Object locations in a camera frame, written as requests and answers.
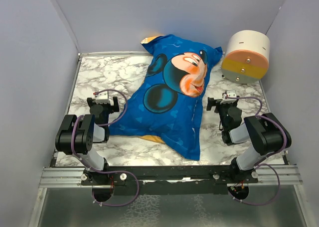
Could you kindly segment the blue and yellow Mickey pillowcase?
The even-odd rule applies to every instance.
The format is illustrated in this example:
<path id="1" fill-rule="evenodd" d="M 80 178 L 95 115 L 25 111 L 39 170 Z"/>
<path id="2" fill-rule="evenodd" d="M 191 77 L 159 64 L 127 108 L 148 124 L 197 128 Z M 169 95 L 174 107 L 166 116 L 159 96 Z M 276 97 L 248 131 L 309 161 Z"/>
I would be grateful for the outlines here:
<path id="1" fill-rule="evenodd" d="M 153 56 L 126 112 L 109 127 L 112 136 L 151 136 L 189 160 L 200 159 L 202 99 L 223 50 L 175 35 L 147 37 Z"/>

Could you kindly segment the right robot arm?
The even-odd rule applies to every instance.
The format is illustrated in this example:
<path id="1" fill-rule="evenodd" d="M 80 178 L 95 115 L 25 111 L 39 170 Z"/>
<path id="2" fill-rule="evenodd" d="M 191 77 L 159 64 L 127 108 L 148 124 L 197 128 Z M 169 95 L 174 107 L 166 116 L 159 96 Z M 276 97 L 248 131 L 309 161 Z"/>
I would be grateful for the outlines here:
<path id="1" fill-rule="evenodd" d="M 289 132 L 272 113 L 257 113 L 242 118 L 242 110 L 237 107 L 240 99 L 228 94 L 223 99 L 208 98 L 206 108 L 209 111 L 215 107 L 215 112 L 219 114 L 219 130 L 225 144 L 251 141 L 249 148 L 229 165 L 228 175 L 235 183 L 240 183 L 257 165 L 292 144 Z"/>

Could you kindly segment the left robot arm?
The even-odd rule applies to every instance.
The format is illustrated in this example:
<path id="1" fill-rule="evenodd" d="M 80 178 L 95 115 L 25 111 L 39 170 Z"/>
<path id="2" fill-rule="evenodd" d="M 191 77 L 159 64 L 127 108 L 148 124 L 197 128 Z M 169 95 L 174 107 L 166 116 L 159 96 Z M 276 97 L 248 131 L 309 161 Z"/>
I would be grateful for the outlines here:
<path id="1" fill-rule="evenodd" d="M 55 148 L 66 155 L 73 155 L 85 165 L 82 181 L 106 184 L 110 179 L 107 160 L 99 155 L 94 143 L 106 143 L 109 139 L 109 115 L 119 112 L 118 98 L 87 98 L 89 114 L 83 117 L 67 114 L 55 138 Z"/>

